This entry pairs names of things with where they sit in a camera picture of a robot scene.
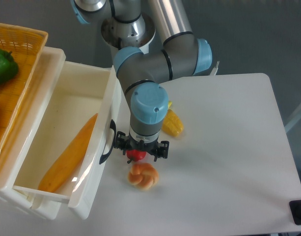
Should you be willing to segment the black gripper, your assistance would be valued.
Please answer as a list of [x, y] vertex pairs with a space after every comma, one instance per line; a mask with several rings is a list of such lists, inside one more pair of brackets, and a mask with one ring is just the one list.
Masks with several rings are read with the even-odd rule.
[[124, 132], [117, 131], [114, 148], [121, 150], [123, 155], [126, 155], [126, 152], [130, 150], [145, 151], [154, 156], [154, 161], [157, 161], [160, 158], [168, 158], [169, 141], [161, 141], [159, 143], [158, 138], [151, 142], [136, 141], [131, 136], [126, 136]]

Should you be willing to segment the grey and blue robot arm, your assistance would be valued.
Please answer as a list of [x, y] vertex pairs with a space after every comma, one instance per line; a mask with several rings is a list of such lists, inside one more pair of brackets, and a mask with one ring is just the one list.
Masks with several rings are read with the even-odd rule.
[[101, 35], [130, 109], [129, 132], [115, 131], [112, 148], [167, 158], [169, 142], [158, 140], [168, 111], [161, 83], [209, 69], [212, 50], [194, 36], [180, 0], [149, 1], [151, 16], [141, 5], [139, 0], [71, 1], [81, 24], [102, 17]]

